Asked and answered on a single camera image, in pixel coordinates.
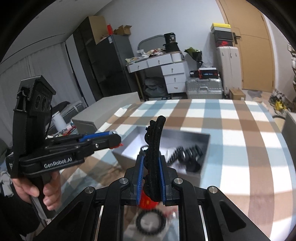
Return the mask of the grey bed footboard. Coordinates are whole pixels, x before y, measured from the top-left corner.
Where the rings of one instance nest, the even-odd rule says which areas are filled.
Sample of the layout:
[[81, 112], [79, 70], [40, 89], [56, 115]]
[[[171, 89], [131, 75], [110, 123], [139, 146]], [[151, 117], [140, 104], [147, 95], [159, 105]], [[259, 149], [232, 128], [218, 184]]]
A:
[[121, 107], [140, 103], [137, 92], [104, 97], [72, 118], [79, 134], [95, 133]]

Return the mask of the black wardrobe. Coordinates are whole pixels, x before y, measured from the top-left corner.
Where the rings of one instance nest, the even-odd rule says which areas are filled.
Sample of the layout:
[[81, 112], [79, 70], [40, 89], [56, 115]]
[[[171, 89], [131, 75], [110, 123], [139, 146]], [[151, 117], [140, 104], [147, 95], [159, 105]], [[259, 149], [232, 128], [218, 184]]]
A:
[[88, 86], [96, 101], [137, 92], [140, 88], [126, 67], [133, 57], [128, 36], [110, 35], [103, 16], [88, 16], [73, 32], [75, 46]]

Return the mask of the black flower bouquet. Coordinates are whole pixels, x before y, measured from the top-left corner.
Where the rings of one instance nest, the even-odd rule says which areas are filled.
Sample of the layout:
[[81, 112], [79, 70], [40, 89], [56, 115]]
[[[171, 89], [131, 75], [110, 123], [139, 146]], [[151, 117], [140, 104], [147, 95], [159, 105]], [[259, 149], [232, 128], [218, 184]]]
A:
[[185, 52], [189, 54], [196, 62], [202, 62], [202, 51], [194, 49], [192, 47], [185, 49]]

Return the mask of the black red flat box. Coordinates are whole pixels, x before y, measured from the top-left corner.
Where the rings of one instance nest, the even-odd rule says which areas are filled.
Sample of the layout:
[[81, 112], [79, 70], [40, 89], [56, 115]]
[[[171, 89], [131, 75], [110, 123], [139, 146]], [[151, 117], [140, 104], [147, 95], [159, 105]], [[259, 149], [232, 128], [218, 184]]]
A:
[[198, 70], [190, 71], [190, 77], [199, 79], [219, 78], [217, 68], [199, 68]]

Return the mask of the plaid bed sheet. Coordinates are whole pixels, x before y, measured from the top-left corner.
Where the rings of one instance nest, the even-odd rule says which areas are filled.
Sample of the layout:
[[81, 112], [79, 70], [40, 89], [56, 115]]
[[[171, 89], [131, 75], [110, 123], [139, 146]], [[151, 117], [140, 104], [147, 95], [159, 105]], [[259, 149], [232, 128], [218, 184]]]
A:
[[178, 175], [194, 186], [216, 186], [270, 240], [285, 240], [295, 226], [295, 168], [287, 143], [268, 110], [253, 101], [181, 99], [116, 107], [98, 132], [115, 131], [122, 146], [95, 152], [61, 172], [62, 206], [84, 188], [102, 188], [134, 166], [145, 145], [145, 128], [164, 116], [161, 154], [198, 145], [205, 154], [199, 172], [175, 162]]

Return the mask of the silver suitcase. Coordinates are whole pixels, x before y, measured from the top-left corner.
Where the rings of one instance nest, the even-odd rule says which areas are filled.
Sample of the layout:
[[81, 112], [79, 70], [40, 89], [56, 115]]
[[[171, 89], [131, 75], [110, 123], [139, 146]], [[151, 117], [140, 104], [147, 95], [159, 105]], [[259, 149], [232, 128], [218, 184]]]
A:
[[190, 78], [185, 82], [189, 99], [222, 99], [223, 87], [220, 78]]

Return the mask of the white cup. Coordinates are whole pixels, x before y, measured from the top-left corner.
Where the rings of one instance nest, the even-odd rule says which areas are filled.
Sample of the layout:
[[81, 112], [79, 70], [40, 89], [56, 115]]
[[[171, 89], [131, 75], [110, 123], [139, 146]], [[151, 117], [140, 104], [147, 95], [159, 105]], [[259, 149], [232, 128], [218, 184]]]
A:
[[52, 122], [58, 132], [67, 128], [67, 123], [64, 121], [59, 111], [52, 115]]

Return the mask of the black hair claw clip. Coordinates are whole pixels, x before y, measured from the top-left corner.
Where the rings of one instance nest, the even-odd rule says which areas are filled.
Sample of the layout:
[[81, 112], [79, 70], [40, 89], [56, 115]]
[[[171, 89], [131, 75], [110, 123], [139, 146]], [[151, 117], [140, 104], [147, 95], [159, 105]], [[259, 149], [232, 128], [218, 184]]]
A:
[[144, 157], [144, 167], [147, 169], [147, 174], [144, 177], [144, 193], [154, 202], [162, 200], [159, 147], [165, 122], [166, 118], [162, 115], [158, 116], [156, 120], [151, 120], [144, 136], [145, 142], [148, 144]]

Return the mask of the white tall suitcase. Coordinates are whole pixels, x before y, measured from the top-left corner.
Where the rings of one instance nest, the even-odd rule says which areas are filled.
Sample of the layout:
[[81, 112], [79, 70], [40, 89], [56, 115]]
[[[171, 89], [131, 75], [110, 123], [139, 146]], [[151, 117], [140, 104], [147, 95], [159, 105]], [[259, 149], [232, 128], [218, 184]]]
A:
[[217, 47], [218, 70], [226, 95], [232, 88], [242, 87], [242, 72], [239, 51], [237, 47]]

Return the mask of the yellow black shoe boxes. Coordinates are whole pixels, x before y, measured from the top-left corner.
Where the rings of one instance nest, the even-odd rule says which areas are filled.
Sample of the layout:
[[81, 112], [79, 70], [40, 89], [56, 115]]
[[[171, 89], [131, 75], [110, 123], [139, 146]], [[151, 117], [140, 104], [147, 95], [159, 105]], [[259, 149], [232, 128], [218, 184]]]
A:
[[214, 35], [216, 47], [233, 47], [233, 36], [229, 24], [213, 23], [211, 33]]

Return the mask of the grey cardboard box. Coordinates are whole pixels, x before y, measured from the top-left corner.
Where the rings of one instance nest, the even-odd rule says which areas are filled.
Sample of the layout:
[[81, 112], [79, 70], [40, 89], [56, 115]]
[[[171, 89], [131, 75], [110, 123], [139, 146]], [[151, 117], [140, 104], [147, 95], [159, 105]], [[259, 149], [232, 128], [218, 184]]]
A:
[[[122, 146], [112, 150], [113, 155], [124, 170], [133, 167], [140, 151], [146, 149], [145, 133], [145, 126], [136, 126], [129, 134], [123, 137]], [[171, 167], [176, 169], [179, 177], [191, 182], [194, 186], [199, 186], [209, 156], [210, 139], [211, 136], [208, 133], [164, 129], [159, 150], [165, 156], [165, 160], [168, 161], [178, 147], [187, 149], [198, 146], [203, 156], [201, 161], [199, 161], [201, 168], [197, 172], [187, 170], [186, 166], [179, 161], [175, 161]]]

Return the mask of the small cardboard box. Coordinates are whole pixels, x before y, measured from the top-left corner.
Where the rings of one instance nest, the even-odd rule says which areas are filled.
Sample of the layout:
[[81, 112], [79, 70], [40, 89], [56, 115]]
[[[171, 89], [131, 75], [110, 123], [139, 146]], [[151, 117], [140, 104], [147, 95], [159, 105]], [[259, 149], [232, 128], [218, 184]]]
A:
[[229, 96], [232, 100], [245, 100], [246, 95], [241, 89], [232, 88], [229, 90]]

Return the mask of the wooden door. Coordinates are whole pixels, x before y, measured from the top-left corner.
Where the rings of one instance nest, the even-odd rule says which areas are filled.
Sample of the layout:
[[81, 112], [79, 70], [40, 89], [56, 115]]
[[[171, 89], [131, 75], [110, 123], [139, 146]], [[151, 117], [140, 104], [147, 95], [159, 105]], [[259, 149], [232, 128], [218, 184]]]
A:
[[248, 1], [217, 1], [223, 19], [231, 26], [234, 46], [238, 48], [242, 87], [272, 92], [274, 58], [270, 34], [262, 13]]

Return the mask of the white dressing desk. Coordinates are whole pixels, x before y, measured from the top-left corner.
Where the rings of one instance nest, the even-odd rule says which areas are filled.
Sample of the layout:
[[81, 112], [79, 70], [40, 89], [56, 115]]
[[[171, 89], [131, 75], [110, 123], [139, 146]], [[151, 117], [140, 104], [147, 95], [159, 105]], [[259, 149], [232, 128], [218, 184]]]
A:
[[129, 73], [160, 67], [168, 94], [185, 93], [186, 80], [190, 77], [189, 66], [182, 52], [171, 52], [160, 56], [128, 63]]

